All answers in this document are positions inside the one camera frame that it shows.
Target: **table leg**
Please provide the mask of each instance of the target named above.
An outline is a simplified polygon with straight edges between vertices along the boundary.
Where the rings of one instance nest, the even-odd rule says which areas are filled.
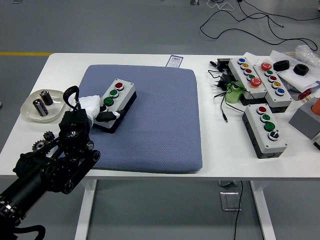
[[[270,181],[250,181],[252,193],[259,215],[260,225],[265,240],[276,240],[274,228],[271,223],[271,218],[266,203],[264,188],[266,188]]]
[[[91,210],[92,210],[92,205],[94,203],[94,198],[95,198],[97,180],[95,179],[82,180],[81,184],[84,186],[84,195],[83,195],[83,200],[82,200],[82,205],[81,205],[81,210],[79,215],[79,221],[76,227],[76,232],[74,237],[75,240],[87,239]]]

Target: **black battery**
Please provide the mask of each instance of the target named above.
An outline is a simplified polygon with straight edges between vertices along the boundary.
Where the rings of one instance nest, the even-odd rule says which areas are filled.
[[[45,117],[49,114],[48,109],[46,108],[44,102],[41,99],[34,100],[33,106],[35,107],[35,109],[41,117]]]
[[[48,90],[43,90],[42,92],[40,92],[40,97],[42,98],[42,101],[46,106],[50,106],[54,103]]]

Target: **black rubber ring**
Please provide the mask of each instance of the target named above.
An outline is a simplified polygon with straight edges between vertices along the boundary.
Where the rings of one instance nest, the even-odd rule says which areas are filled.
[[[273,64],[273,69],[277,72],[288,70],[290,68],[290,63],[288,60],[277,61]]]
[[[309,68],[306,65],[303,64],[297,64],[294,69],[294,73],[300,76],[304,76],[309,71]]]

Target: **white table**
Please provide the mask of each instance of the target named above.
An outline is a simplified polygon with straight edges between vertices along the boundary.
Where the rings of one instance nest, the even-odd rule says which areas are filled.
[[[48,58],[31,92],[40,89],[55,89],[64,92],[70,86],[79,86],[90,65],[164,67],[169,57],[170,55],[152,54],[55,53]],[[320,179],[319,150],[313,146],[313,141],[288,124],[298,107],[304,103],[303,101],[294,100],[285,113],[275,114],[276,121],[288,144],[284,153],[279,158],[258,159],[243,124],[242,114],[224,107],[224,112],[228,117],[228,123],[226,123],[220,110],[221,98],[214,100],[214,95],[221,91],[213,87],[214,80],[208,73],[208,69],[214,68],[209,61],[231,56],[182,55],[182,57],[180,68],[192,69],[197,80],[202,169],[191,174],[91,170],[82,182],[86,190],[76,239],[86,239],[91,213],[91,207],[88,205],[93,203],[97,180],[139,178],[250,180],[264,238],[271,240],[275,239],[275,235],[263,194],[265,181]],[[265,59],[265,57],[252,57],[250,54],[247,57],[252,64],[261,63]],[[240,103],[237,103],[236,106],[242,110],[246,108]],[[36,123],[27,120],[20,114],[0,153],[0,165],[5,166],[0,169],[0,177],[13,178],[15,176],[12,169],[20,154],[30,152],[35,141],[43,138],[44,132],[52,131],[57,136],[58,123],[62,116],[63,114],[50,123]]]

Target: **label sticker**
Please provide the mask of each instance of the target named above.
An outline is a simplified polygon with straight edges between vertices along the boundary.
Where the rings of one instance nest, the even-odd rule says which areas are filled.
[[[171,55],[165,66],[169,68],[179,68],[183,59],[182,56]]]

